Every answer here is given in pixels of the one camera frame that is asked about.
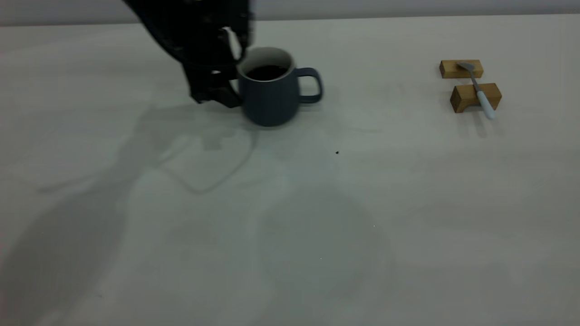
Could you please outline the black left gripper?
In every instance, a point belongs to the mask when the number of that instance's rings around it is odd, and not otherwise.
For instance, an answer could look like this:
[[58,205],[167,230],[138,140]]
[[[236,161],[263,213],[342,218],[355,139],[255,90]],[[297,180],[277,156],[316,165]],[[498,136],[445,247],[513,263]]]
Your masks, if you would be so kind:
[[252,44],[251,0],[182,0],[185,41],[183,70],[190,97],[199,104],[215,101],[241,106],[230,81]]

